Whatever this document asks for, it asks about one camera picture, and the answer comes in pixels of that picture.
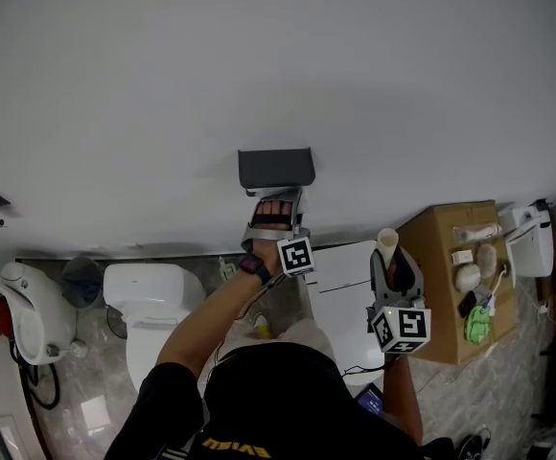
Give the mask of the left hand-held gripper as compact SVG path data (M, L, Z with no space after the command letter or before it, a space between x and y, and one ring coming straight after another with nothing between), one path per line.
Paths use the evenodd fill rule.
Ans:
M304 199L303 189L301 187L259 188L252 194L259 198L257 205L262 200L290 201L292 203L291 227L287 230L269 226L254 227L251 225L252 216L243 233L241 243L243 250L251 254L255 240L275 242L282 270L286 276L295 277L314 271L310 230L302 225L304 209L300 204Z

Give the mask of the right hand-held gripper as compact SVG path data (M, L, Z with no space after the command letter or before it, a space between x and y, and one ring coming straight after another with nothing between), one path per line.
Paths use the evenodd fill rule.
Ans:
M367 332L384 354L412 354L431 339L431 310L424 296L424 276L410 254L397 246L389 264L389 285L382 254L370 256L373 303L366 308ZM392 290L401 295L392 295Z

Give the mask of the person's left hand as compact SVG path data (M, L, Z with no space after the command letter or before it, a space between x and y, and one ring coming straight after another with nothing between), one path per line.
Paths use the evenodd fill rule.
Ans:
M287 230L291 227L292 203L282 199L262 200L256 207L251 225L254 227L276 227Z

